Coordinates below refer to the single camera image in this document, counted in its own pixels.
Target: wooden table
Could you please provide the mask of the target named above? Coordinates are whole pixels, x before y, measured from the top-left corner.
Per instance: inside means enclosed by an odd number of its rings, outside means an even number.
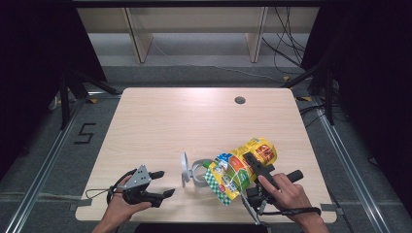
[[[235,102],[239,96],[245,98],[244,104]],[[226,207],[209,187],[195,187],[192,181],[182,187],[181,154],[187,153],[191,165],[198,159],[214,159],[255,136],[274,144],[278,152],[274,172],[300,169],[305,177],[299,183],[312,204],[331,204],[292,92],[285,88],[126,89],[85,190],[108,188],[145,164],[150,172],[165,172],[162,179],[151,182],[149,192],[176,191],[160,208],[138,213],[132,221],[253,223],[240,197]],[[106,207],[106,195],[100,195],[91,206],[79,207],[76,218],[100,220]],[[336,220],[335,212],[323,212],[322,217],[325,222]],[[285,216],[261,220],[289,221]]]

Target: snack bag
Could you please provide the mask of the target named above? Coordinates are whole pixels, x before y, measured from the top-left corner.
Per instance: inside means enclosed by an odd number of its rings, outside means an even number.
[[[271,143],[261,137],[253,138],[238,149],[219,154],[206,171],[206,182],[226,206],[257,178],[244,158],[247,152],[251,152],[263,166],[277,159]]]

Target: hand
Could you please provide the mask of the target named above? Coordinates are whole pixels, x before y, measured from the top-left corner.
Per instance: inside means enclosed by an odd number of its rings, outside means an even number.
[[[120,185],[124,185],[131,176],[124,178]],[[106,233],[112,232],[121,224],[129,221],[133,214],[148,209],[152,203],[142,202],[136,205],[127,204],[121,193],[115,192],[112,196],[112,200],[106,209],[106,212],[97,226],[94,228],[93,233]]]
[[[261,185],[276,199],[275,206],[279,210],[312,207],[303,186],[292,183],[285,174],[273,176],[279,186],[277,189],[265,177],[258,176]],[[300,225],[304,232],[328,232],[324,221],[316,213],[299,214],[288,218]]]

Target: silver metal part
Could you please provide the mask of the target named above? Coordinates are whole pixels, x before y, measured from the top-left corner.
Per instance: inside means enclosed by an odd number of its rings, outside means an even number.
[[[152,179],[149,175],[148,169],[146,169],[145,165],[141,165],[124,186],[127,188],[132,188],[135,186],[150,183],[151,180]]]
[[[196,170],[202,168],[203,163],[212,162],[212,159],[199,159],[193,162],[191,169],[188,166],[188,157],[185,152],[181,154],[182,159],[182,187],[186,186],[186,183],[190,181],[190,178],[193,178],[193,183],[197,187],[207,186],[206,180],[202,179],[203,175],[196,176]]]

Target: plastic packaging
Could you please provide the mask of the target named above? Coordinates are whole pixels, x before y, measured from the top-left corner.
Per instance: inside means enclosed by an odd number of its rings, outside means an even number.
[[[277,159],[273,145],[258,137],[229,153],[219,154],[206,171],[206,182],[226,206],[257,178],[243,156],[247,152],[251,152],[263,166]]]

